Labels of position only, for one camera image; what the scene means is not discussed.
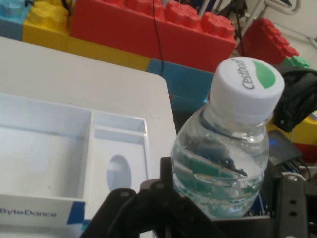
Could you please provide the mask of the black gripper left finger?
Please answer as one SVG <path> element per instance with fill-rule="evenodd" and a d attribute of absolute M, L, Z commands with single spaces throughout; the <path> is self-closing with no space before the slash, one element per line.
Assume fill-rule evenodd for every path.
<path fill-rule="evenodd" d="M 154 231 L 159 238 L 214 238 L 216 228 L 187 197 L 172 187 L 170 157 L 160 161 L 160 178 L 147 180 L 140 191 L 119 188 L 110 192 L 83 238 L 138 238 Z"/>

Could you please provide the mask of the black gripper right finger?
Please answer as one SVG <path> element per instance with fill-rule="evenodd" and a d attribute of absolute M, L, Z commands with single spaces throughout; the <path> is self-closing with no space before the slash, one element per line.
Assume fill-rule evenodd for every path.
<path fill-rule="evenodd" d="M 268 166 L 261 196 L 268 205 L 275 238 L 315 238 L 310 223 L 317 222 L 317 185 L 301 174 Z"/>

